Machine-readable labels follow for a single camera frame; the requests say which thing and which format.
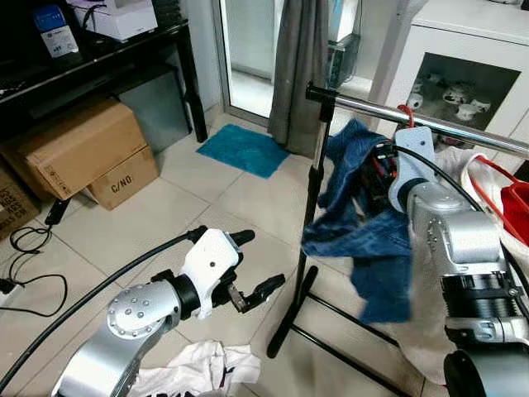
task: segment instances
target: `blue mat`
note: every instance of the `blue mat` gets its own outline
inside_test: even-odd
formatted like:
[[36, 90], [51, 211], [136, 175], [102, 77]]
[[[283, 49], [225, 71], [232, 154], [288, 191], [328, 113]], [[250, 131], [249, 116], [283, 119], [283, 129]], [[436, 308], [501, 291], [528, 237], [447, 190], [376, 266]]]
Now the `blue mat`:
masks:
[[197, 153], [269, 178], [288, 157], [269, 136], [228, 124], [197, 149]]

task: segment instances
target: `blue jeans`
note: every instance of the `blue jeans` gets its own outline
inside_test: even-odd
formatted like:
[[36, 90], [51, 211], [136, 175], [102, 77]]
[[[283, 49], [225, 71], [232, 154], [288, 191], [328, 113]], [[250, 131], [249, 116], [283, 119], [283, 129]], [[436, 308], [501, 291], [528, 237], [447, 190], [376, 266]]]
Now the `blue jeans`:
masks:
[[[410, 318], [412, 258], [407, 215], [393, 208], [370, 213], [367, 192], [360, 183], [360, 166], [382, 141], [386, 141], [384, 136], [368, 131], [356, 120], [329, 139], [326, 155], [335, 169], [326, 192], [318, 199], [326, 212], [305, 228], [302, 239], [307, 255], [353, 257], [350, 280], [367, 301], [360, 315], [364, 323]], [[367, 222], [360, 222], [353, 198]]]

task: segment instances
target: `white cloth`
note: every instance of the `white cloth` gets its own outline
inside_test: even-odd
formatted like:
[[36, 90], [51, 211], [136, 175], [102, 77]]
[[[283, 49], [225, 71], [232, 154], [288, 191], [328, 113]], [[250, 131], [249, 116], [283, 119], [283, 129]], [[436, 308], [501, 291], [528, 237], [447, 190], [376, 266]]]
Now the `white cloth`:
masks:
[[229, 395], [232, 383], [255, 383], [259, 373], [260, 359], [251, 354], [250, 345], [199, 342], [185, 347], [167, 367], [140, 369], [129, 397], [197, 396], [211, 390]]
[[[503, 210], [501, 188], [510, 182], [498, 177], [498, 172], [474, 160], [479, 155], [472, 150], [456, 149], [452, 146], [436, 153], [436, 163], [473, 198], [486, 208], [486, 203], [476, 194], [470, 183], [471, 176], [476, 180], [495, 205]], [[498, 218], [500, 239], [522, 267], [529, 274], [529, 248], [503, 229]], [[445, 334], [446, 305], [442, 297], [441, 283], [431, 254], [423, 236], [415, 236], [409, 229], [412, 245], [413, 269], [410, 300], [412, 319], [407, 323], [389, 324], [390, 333], [398, 341], [404, 356], [431, 382], [445, 384], [443, 361], [455, 350]]]

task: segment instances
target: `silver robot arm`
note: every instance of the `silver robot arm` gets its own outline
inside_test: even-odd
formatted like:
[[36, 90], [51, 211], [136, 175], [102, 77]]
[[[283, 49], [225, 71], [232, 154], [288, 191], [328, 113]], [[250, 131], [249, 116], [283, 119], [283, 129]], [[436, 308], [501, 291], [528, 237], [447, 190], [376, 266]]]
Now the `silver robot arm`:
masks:
[[[398, 131], [395, 141], [433, 161], [429, 129]], [[409, 155], [398, 155], [389, 197], [428, 245], [441, 282], [446, 335], [458, 347], [445, 359], [450, 396], [527, 396], [529, 323], [514, 300], [523, 290], [510, 276], [497, 226]]]
[[276, 275], [245, 297], [233, 285], [234, 270], [243, 257], [239, 245], [255, 234], [229, 235], [205, 227], [204, 231], [186, 255], [178, 276], [166, 270], [148, 284], [124, 289], [112, 300], [106, 320], [74, 353], [52, 396], [125, 396], [143, 356], [180, 320], [192, 315], [207, 318], [214, 307], [230, 300], [245, 313], [284, 284], [284, 276]]

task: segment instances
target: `cardboard box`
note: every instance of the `cardboard box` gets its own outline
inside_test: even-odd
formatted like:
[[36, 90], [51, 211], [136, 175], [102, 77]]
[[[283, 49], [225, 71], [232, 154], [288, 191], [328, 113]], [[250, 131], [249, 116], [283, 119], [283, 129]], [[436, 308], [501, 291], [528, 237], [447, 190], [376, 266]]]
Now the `cardboard box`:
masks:
[[158, 178], [160, 172], [146, 146], [88, 186], [91, 196], [104, 208], [119, 204]]
[[32, 179], [26, 182], [33, 189], [37, 184], [64, 200], [145, 145], [132, 110], [93, 99], [16, 138], [4, 156], [22, 178]]
[[38, 214], [38, 207], [0, 162], [0, 240]]
[[50, 201], [53, 198], [53, 195], [44, 190], [42, 184], [30, 172], [22, 156], [17, 155], [9, 146], [4, 146], [2, 148], [2, 157], [40, 201]]

